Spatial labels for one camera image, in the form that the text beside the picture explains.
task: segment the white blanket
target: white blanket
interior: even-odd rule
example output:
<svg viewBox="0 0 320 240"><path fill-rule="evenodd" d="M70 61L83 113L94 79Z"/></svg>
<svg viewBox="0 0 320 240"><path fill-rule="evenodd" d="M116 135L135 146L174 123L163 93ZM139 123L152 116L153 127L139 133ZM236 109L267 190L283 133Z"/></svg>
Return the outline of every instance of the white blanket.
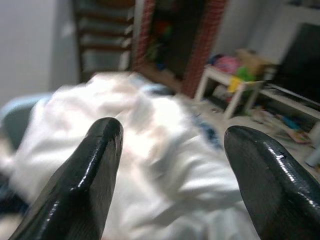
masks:
<svg viewBox="0 0 320 240"><path fill-rule="evenodd" d="M124 128L103 237L108 240L258 239L222 150L211 148L172 97L151 97L126 74L100 74L40 101L14 158L10 185L32 203L102 117Z"/></svg>

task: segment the white side table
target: white side table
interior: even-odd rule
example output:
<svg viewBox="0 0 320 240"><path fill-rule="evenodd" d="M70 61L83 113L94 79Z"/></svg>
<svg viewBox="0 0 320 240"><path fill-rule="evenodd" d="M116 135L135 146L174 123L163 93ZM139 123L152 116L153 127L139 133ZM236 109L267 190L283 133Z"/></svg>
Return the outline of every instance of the white side table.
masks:
<svg viewBox="0 0 320 240"><path fill-rule="evenodd" d="M229 86L231 84L232 75L222 72L219 69L215 68L211 65L206 65L204 67L204 72L200 81L200 84L198 86L198 89L196 91L196 94L194 96L194 99L196 101L201 101L204 97L204 93L207 87L207 83L209 80L218 82L222 85ZM246 103L244 109L248 109L247 106L250 106L256 96L259 94L260 88L263 84L263 81L251 81L251 82L243 82L239 85L236 92L234 93L228 107L224 111L224 118L229 119L233 116L236 107L238 106L241 96L245 91L248 90L254 90L252 93L252 96L250 97L249 101Z"/></svg>

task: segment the television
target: television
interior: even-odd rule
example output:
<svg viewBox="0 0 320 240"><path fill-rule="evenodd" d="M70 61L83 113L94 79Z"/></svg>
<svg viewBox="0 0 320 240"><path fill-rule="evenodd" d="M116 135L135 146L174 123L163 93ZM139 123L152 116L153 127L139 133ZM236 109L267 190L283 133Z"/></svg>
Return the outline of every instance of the television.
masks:
<svg viewBox="0 0 320 240"><path fill-rule="evenodd" d="M320 26L308 23L299 26L295 40L269 83L320 106Z"/></svg>

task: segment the table leg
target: table leg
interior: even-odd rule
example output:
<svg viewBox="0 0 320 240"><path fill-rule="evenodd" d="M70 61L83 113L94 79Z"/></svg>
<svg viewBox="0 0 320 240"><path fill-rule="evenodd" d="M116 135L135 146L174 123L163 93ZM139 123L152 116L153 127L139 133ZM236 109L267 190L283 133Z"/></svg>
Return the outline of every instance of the table leg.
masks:
<svg viewBox="0 0 320 240"><path fill-rule="evenodd" d="M198 89L196 90L194 100L200 102L203 99L204 93L207 87L207 82L208 82L208 74L207 74L207 70L204 70L200 84L198 86Z"/></svg>
<svg viewBox="0 0 320 240"><path fill-rule="evenodd" d="M244 112L247 113L248 111L250 111L252 109L252 107L254 106L257 97L259 95L259 92L261 90L263 82L259 82L255 85L253 93L251 94L250 98L248 99L248 101L246 102L245 106L244 106Z"/></svg>
<svg viewBox="0 0 320 240"><path fill-rule="evenodd" d="M246 89L246 85L244 83L240 84L240 86L238 87L237 91L233 95L228 107L226 108L226 110L224 112L224 119L230 119L233 116L233 114L236 110L236 107L238 106L238 104L241 100L241 96L244 93L245 89Z"/></svg>
<svg viewBox="0 0 320 240"><path fill-rule="evenodd" d="M305 163L310 167L316 167L320 164L320 147L318 147L306 160Z"/></svg>

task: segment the wooden staircase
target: wooden staircase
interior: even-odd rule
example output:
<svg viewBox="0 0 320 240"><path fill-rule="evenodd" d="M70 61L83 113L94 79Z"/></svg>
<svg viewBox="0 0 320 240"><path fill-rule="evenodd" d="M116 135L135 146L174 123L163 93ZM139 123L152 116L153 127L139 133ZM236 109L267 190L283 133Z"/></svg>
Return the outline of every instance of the wooden staircase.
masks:
<svg viewBox="0 0 320 240"><path fill-rule="evenodd" d="M134 6L134 0L73 0L80 82L130 69Z"/></svg>

